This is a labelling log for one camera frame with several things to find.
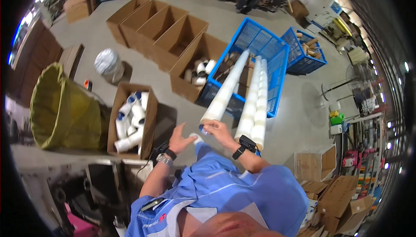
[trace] blue shirt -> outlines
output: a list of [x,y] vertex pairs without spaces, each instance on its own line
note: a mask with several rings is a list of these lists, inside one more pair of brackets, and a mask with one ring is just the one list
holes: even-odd
[[263,226],[294,237],[308,205],[288,168],[272,165],[256,174],[241,174],[230,160],[213,151],[186,167],[180,181],[160,197],[165,200],[144,212],[140,209],[156,198],[143,196],[132,204],[126,237],[179,236],[177,217],[182,208],[202,223],[217,213],[250,210],[247,213]]

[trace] white shoe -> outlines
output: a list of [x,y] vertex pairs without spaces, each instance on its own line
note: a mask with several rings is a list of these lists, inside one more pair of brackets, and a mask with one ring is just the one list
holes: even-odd
[[202,138],[201,138],[201,136],[199,136],[198,134],[196,134],[196,133],[191,133],[190,135],[189,135],[190,137],[192,137],[192,136],[197,136],[198,138],[193,142],[195,145],[197,144],[197,143],[200,143],[200,142],[204,142],[204,140],[202,140]]

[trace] gray floor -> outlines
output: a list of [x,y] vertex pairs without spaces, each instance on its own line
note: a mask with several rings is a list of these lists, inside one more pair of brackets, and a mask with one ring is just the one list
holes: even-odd
[[[160,71],[157,65],[145,59],[138,52],[125,48],[115,42],[106,25],[106,20],[120,7],[130,0],[114,0],[101,3],[99,7],[86,19],[68,25],[66,19],[60,20],[51,31],[58,42],[65,48],[76,43],[83,43],[85,50],[78,66],[75,81],[83,84],[86,79],[93,82],[92,91],[98,94],[104,102],[111,106],[116,87],[104,81],[94,70],[94,59],[105,48],[113,48],[120,53],[122,60],[133,67],[131,83],[149,84],[153,87],[160,103],[177,109],[178,124],[186,121],[184,136],[197,131],[201,116],[205,108],[197,106],[172,93],[169,76]],[[161,0],[178,6],[209,22],[208,33],[229,42],[244,19],[244,15],[236,14],[234,4],[215,0]],[[254,10],[249,17],[267,27],[278,36],[290,27],[301,27],[289,14],[278,11],[265,13]],[[262,156],[273,164],[284,164],[293,167],[293,153],[311,146],[330,144],[333,136],[329,134],[328,103],[320,97],[321,84],[331,84],[345,79],[345,71],[349,62],[341,56],[335,47],[324,39],[320,40],[328,64],[307,76],[286,75],[284,89],[279,109],[275,118],[268,119],[265,137],[265,149]],[[334,90],[333,99],[351,94],[348,87]],[[341,111],[346,117],[358,114],[353,99],[341,100]],[[232,117],[224,115],[223,121],[230,127]],[[205,137],[205,141],[214,148],[223,151],[212,137]],[[60,160],[59,155],[53,153],[54,158],[49,162]],[[195,161],[193,147],[181,154],[175,163],[190,165]]]

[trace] worker in blue uniform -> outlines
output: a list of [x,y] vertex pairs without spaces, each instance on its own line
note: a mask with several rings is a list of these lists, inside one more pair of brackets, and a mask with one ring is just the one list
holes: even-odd
[[[191,134],[184,139],[184,125],[174,129],[169,148],[158,156],[159,162],[132,204],[126,237],[294,237],[306,215],[308,199],[290,170],[245,150],[224,123],[206,122],[204,130],[246,169],[241,174],[200,136]],[[169,167],[192,142],[197,161],[167,190]]]

